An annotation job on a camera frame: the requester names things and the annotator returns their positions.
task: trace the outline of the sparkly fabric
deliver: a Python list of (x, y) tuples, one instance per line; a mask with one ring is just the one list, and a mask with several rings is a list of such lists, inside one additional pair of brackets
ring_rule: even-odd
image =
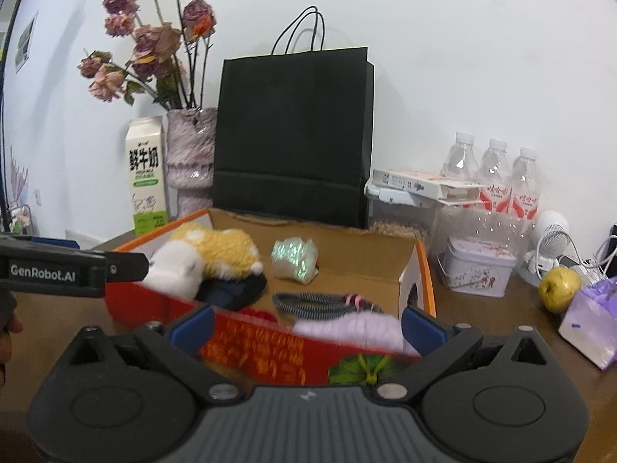
[(312, 240), (288, 238), (276, 242), (272, 249), (272, 275), (292, 278), (308, 284), (317, 274), (317, 247)]
[[(212, 205), (216, 108), (167, 114), (166, 182), (178, 189), (178, 217)], [(192, 190), (193, 193), (182, 193)]]
[(211, 188), (179, 189), (177, 203), (178, 218), (186, 217), (203, 208), (211, 208)]

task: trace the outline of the box lid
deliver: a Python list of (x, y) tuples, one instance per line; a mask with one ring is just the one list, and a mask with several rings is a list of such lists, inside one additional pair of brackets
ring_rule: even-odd
[(513, 268), (516, 257), (503, 245), (448, 237), (448, 250), (461, 261)]
[(481, 184), (457, 181), (419, 171), (373, 170), (371, 183), (377, 187), (403, 190), (433, 199), (442, 205), (478, 204)]

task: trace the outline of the yellow plush toy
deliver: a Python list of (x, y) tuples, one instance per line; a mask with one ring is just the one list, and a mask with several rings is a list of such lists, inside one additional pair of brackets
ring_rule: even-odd
[(154, 253), (142, 284), (169, 296), (193, 300), (204, 278), (241, 279), (261, 272), (259, 251), (247, 233), (185, 223)]

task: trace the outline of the dried rose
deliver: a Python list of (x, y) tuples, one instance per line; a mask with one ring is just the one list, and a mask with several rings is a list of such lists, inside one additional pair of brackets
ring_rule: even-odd
[(103, 0), (103, 6), (110, 14), (134, 14), (140, 8), (136, 0)]
[(98, 57), (86, 57), (81, 60), (77, 69), (84, 78), (94, 78), (101, 66), (103, 62)]
[(112, 53), (104, 52), (104, 51), (94, 51), (90, 54), (90, 57), (98, 57), (101, 59), (101, 62), (104, 64), (110, 63), (112, 61)]
[(171, 22), (166, 22), (165, 25), (160, 26), (159, 29), (160, 34), (154, 53), (158, 57), (159, 62), (165, 62), (180, 48), (182, 31), (172, 28)]
[(113, 14), (105, 19), (105, 29), (110, 36), (129, 36), (135, 29), (135, 14)]
[(158, 35), (153, 32), (152, 26), (146, 24), (146, 26), (138, 27), (135, 29), (133, 36), (135, 37), (135, 47), (133, 48), (134, 62), (148, 63), (153, 61)]
[(193, 41), (200, 37), (209, 37), (215, 31), (217, 19), (212, 6), (203, 0), (193, 0), (182, 13), (185, 36)]
[(88, 91), (97, 99), (111, 102), (114, 98), (120, 97), (118, 92), (121, 91), (124, 80), (123, 72), (109, 69), (106, 66), (98, 70)]
[(164, 63), (180, 48), (182, 32), (172, 28), (171, 22), (166, 22), (157, 27), (140, 26), (135, 29), (134, 35), (133, 63)]
[(155, 76), (156, 78), (164, 78), (169, 74), (169, 68), (167, 63), (160, 63), (158, 61), (152, 61), (147, 64), (133, 64), (133, 71), (140, 78), (150, 78)]

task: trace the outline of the pink knitted vase cover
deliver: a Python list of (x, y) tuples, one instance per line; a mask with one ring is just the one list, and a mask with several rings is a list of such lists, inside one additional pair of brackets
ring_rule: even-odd
[(178, 190), (178, 218), (212, 206), (217, 109), (167, 114), (167, 184)]

